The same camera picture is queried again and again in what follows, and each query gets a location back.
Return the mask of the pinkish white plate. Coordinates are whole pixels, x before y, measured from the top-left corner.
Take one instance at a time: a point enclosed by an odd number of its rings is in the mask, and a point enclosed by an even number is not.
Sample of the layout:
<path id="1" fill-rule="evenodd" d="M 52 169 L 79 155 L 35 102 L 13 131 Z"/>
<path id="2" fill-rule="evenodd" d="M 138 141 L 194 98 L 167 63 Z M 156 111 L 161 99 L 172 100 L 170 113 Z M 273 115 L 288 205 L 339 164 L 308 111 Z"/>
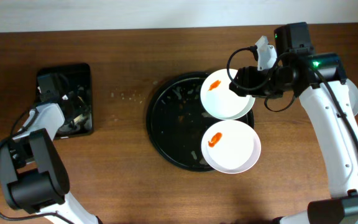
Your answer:
<path id="1" fill-rule="evenodd" d="M 203 134 L 201 152 L 213 169 L 225 174 L 239 174 L 258 161 L 261 143 L 248 124 L 225 120 L 213 124 Z"/>

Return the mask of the light blue-grey plate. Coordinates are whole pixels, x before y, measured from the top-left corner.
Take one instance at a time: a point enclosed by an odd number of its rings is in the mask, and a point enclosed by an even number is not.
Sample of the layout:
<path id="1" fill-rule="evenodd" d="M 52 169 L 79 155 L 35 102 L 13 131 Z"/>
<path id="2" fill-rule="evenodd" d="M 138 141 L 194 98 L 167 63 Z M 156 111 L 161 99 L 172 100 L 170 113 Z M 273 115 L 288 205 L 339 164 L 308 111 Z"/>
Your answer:
<path id="1" fill-rule="evenodd" d="M 347 80 L 346 84 L 349 88 L 349 100 L 352 112 L 356 116 L 358 114 L 358 88 L 350 79 Z"/>

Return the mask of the yellow sponge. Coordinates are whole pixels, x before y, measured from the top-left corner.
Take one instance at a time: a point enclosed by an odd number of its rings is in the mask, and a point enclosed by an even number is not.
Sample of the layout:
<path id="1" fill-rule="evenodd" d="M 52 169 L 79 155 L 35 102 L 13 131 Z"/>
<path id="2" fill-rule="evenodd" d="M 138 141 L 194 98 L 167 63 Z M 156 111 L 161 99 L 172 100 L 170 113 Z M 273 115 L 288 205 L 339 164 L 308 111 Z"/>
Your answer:
<path id="1" fill-rule="evenodd" d="M 81 114 L 81 115 L 77 116 L 77 117 L 73 120 L 73 122 L 74 122 L 74 123 L 77 123 L 77 122 L 81 122 L 81 121 L 83 121 L 83 120 L 84 120 L 84 116 Z"/>

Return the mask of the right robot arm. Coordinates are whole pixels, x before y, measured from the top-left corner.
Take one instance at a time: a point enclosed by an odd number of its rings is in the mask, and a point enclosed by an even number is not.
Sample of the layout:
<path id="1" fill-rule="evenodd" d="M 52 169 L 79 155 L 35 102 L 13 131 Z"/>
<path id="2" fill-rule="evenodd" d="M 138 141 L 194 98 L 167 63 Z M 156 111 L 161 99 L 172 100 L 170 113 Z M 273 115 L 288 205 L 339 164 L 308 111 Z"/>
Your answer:
<path id="1" fill-rule="evenodd" d="M 258 64 L 230 75 L 229 88 L 265 101 L 293 92 L 313 125 L 331 195 L 274 222 L 358 223 L 358 125 L 341 59 L 335 53 L 315 52 L 305 22 L 278 27 L 274 37 L 275 45 L 261 38 L 248 47 Z"/>

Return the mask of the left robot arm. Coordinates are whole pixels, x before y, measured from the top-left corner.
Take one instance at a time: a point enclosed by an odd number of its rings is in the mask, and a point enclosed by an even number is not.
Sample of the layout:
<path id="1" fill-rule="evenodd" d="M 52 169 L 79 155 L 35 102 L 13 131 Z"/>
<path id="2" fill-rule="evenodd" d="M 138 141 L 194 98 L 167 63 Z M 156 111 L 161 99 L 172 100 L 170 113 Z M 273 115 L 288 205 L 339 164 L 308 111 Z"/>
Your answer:
<path id="1" fill-rule="evenodd" d="M 69 100 L 67 78 L 50 73 L 37 78 L 41 102 L 18 131 L 0 141 L 0 183 L 6 203 L 24 217 L 0 218 L 19 222 L 46 218 L 52 223 L 100 223 L 70 192 L 67 170 L 53 139 L 65 123 L 61 104 Z"/>

